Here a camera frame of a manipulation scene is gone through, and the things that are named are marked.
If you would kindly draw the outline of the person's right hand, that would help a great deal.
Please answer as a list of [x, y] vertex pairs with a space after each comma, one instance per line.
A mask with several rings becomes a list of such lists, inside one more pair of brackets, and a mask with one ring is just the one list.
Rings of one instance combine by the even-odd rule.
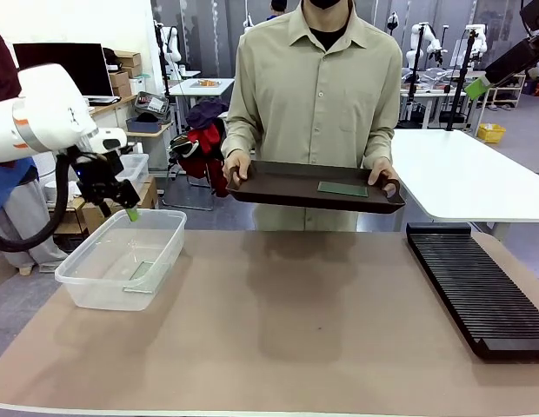
[[233, 150], [223, 164], [223, 175], [228, 183], [240, 186], [248, 180], [250, 155], [240, 149]]

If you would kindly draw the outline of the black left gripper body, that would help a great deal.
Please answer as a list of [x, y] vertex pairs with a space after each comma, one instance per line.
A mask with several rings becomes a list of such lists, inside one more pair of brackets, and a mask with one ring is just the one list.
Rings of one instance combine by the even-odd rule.
[[116, 175], [123, 170], [116, 150], [106, 154], [82, 153], [76, 158], [77, 186], [83, 198], [114, 198], [121, 185]]

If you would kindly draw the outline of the person's left hand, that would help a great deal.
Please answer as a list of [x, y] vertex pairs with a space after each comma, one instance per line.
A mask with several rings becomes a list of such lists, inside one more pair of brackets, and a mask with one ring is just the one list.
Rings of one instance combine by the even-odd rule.
[[[369, 175], [368, 184], [370, 186], [375, 186], [378, 182], [380, 182], [381, 177], [389, 180], [399, 180], [399, 176], [394, 170], [391, 161], [386, 157], [380, 157], [374, 161], [371, 173]], [[382, 186], [382, 190], [387, 196], [391, 196], [396, 192], [396, 186], [392, 183], [386, 183]]]

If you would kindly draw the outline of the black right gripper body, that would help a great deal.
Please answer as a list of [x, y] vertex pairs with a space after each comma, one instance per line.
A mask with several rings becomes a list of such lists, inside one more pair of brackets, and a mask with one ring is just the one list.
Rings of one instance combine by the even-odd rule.
[[521, 1], [520, 16], [530, 36], [539, 36], [539, 0]]

